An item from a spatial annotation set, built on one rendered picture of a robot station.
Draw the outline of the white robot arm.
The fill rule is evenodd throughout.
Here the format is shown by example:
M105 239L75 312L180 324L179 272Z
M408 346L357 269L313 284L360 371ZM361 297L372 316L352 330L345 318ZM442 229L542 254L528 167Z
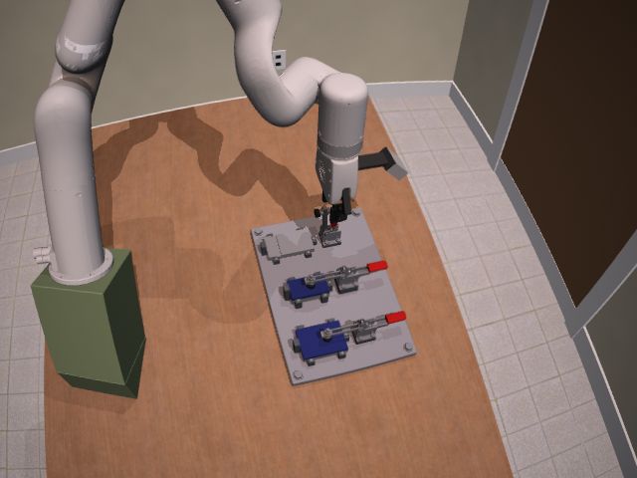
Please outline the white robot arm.
M124 1L70 1L56 40L49 88L35 108L34 133L52 245L34 248L33 256L37 264L51 264L51 278L63 285L94 282L113 267L100 224L92 110ZM278 75L272 49L281 1L216 1L235 33L239 83L260 116L287 127L318 104L318 148L335 158L357 155L368 102L365 81L309 57L294 60ZM408 174L400 157L387 147L358 156L358 170L381 166L398 180Z

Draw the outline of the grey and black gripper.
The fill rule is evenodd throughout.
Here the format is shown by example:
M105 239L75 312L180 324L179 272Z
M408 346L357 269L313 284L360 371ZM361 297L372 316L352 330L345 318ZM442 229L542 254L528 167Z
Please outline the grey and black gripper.
M351 214L350 200L356 196L360 153L349 158L335 158L317 148L316 172L322 188L322 202L332 205L330 223L345 221ZM342 203L337 204L339 200Z

